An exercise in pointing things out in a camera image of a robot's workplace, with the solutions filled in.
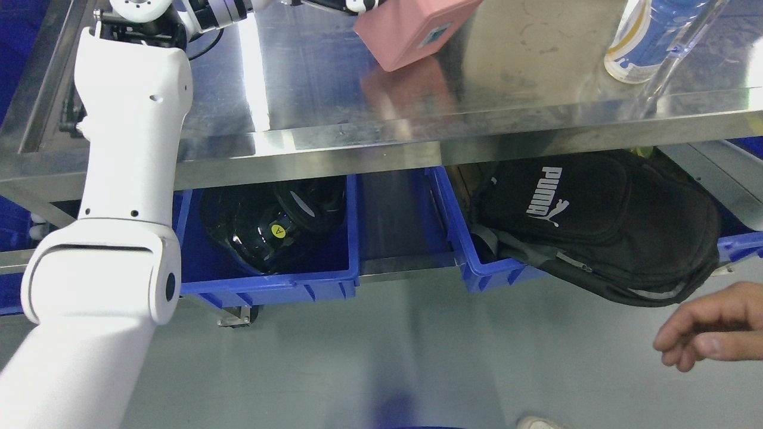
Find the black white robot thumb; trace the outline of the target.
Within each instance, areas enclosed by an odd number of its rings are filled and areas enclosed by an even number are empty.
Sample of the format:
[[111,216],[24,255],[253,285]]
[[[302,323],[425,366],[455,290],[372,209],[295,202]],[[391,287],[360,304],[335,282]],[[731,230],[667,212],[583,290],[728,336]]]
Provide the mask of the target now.
[[337,1],[331,1],[331,0],[316,0],[316,1],[303,1],[307,2],[308,5],[314,6],[317,8],[322,8],[327,11],[332,12],[338,12],[346,15],[360,15],[364,14],[365,12],[371,11],[373,9],[378,8],[382,1],[375,1],[375,0],[337,0]]

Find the person's bare hand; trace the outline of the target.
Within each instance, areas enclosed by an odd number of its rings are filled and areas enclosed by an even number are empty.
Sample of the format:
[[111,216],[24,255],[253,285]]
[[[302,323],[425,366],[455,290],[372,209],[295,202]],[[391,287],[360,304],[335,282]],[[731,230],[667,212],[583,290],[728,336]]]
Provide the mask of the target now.
[[652,342],[660,361],[680,372],[697,363],[762,359],[762,285],[735,282],[680,304]]

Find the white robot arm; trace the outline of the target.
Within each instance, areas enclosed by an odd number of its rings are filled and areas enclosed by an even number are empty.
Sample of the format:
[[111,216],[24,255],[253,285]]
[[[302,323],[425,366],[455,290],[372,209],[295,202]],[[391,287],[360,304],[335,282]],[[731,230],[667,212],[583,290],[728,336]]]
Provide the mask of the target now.
[[118,428],[179,301],[175,165],[193,104],[187,44],[268,1],[111,1],[80,33],[74,83],[88,165],[78,217],[21,281],[35,328],[2,370],[3,428]]

